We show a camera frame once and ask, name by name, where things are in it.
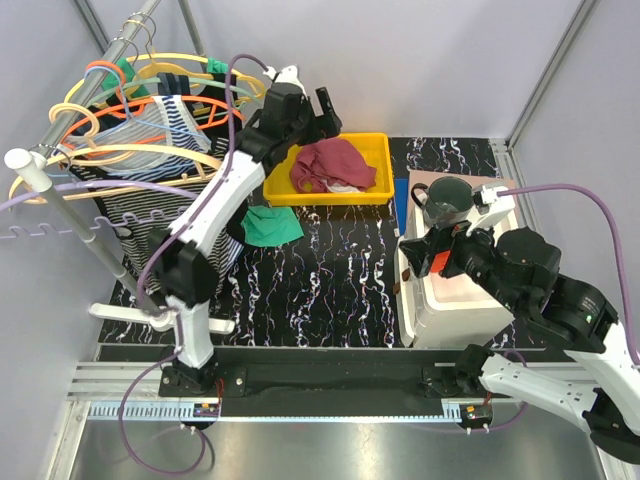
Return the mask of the maroon tank top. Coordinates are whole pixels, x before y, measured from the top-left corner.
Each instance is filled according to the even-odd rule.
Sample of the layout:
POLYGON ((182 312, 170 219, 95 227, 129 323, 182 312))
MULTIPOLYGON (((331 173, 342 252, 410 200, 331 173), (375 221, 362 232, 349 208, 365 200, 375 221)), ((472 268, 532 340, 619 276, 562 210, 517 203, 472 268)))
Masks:
POLYGON ((349 141, 331 138, 303 146, 289 177, 298 193, 331 193, 326 182, 352 185, 363 192, 376 185, 376 173, 349 141))

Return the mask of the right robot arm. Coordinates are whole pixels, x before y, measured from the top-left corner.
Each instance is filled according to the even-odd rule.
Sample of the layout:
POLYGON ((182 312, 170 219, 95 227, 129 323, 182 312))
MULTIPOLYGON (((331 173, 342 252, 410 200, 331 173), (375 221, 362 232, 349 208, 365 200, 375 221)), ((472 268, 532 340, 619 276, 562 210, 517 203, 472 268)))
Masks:
POLYGON ((402 240, 399 249, 418 278, 446 253, 441 277, 469 277, 597 384, 572 386, 471 344, 454 367, 460 393, 472 397, 486 391, 534 405, 574 424, 609 455, 638 464, 639 370, 625 327, 597 288, 560 273, 557 247, 528 227, 496 236, 493 228, 471 229, 462 222, 402 240))

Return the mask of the beige plastic hanger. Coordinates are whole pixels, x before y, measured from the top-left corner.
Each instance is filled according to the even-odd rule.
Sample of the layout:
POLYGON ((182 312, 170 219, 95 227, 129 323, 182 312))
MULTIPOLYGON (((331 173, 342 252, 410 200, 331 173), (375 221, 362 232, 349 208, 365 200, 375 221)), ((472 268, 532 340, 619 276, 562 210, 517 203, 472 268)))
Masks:
MULTIPOLYGON (((220 107, 221 109, 227 111, 227 105, 225 103, 215 99, 208 99, 208 101, 213 105, 213 108, 212 108, 213 113, 211 113, 210 117, 214 115, 217 107, 220 107)), ((205 128, 208 126, 215 126, 215 125, 220 125, 225 123, 228 123, 228 113, 225 114, 223 119, 215 122, 210 122, 210 124, 200 125, 198 126, 198 128, 205 128)), ((130 154, 132 154, 133 152, 151 152, 156 154, 164 154, 168 156, 185 158, 196 165, 198 164, 206 165, 209 167, 209 169, 211 169, 211 172, 206 173, 201 166, 196 166, 196 170, 198 171, 197 176, 182 175, 181 179, 179 180, 171 180, 164 183, 161 182, 160 183, 161 186, 183 186, 191 183, 201 183, 201 182, 209 181, 214 178, 216 172, 220 169, 222 164, 222 161, 220 161, 215 157, 209 156, 205 153, 188 150, 186 148, 169 146, 169 145, 152 145, 148 143, 133 143, 133 144, 108 144, 108 145, 102 145, 102 146, 94 145, 93 147, 85 147, 85 148, 80 148, 76 150, 71 150, 69 153, 66 153, 63 150, 62 153, 47 159, 45 166, 57 164, 64 160, 67 160, 67 155, 69 156, 69 159, 71 159, 79 156, 87 157, 90 154, 110 153, 110 152, 116 152, 116 151, 123 151, 125 152, 125 154, 120 156, 109 157, 106 159, 77 160, 69 163, 77 166, 100 167, 100 166, 105 166, 112 163, 119 163, 122 160, 128 158, 130 154)), ((17 199, 17 197, 14 197, 14 194, 22 183, 26 183, 26 181, 20 175, 18 175, 18 177, 16 178, 16 180, 14 180, 13 184, 9 189, 8 200, 17 199)), ((47 203, 47 201, 42 198, 41 196, 42 194, 33 192, 30 190, 30 188, 31 187, 27 187, 27 190, 29 190, 30 193, 34 193, 35 198, 37 199, 36 200, 27 199, 22 201, 26 201, 29 204, 46 204, 47 203)), ((111 190, 107 189, 107 191, 105 192, 74 194, 74 195, 63 196, 63 198, 65 200, 88 199, 92 197, 127 193, 129 191, 141 189, 142 187, 125 186, 125 187, 114 187, 114 188, 115 189, 111 189, 111 190)))

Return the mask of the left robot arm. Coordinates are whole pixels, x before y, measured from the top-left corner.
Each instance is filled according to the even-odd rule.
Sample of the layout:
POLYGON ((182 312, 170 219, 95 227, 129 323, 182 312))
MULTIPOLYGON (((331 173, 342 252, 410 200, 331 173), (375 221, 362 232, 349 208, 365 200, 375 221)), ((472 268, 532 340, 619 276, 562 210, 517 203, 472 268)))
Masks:
POLYGON ((214 178, 177 220, 149 239, 154 250, 149 265, 175 318, 174 359, 183 369, 180 381, 193 395, 208 394, 216 382, 216 372, 207 363, 214 353, 209 302, 219 275, 208 257, 248 195, 286 159, 292 147, 340 134, 342 122, 328 90, 320 87, 316 96, 320 114, 315 114, 299 86, 273 84, 262 108, 229 138, 229 150, 214 178))

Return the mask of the white tank top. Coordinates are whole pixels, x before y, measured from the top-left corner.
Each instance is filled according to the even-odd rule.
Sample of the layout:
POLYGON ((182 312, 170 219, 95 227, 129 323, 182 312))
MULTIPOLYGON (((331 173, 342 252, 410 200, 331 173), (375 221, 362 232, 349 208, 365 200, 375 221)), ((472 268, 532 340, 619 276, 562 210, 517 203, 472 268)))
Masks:
POLYGON ((362 193, 362 190, 358 187, 352 185, 343 185, 338 182, 330 184, 328 182, 325 183, 328 192, 338 193, 338 194, 352 194, 352 193, 362 193))

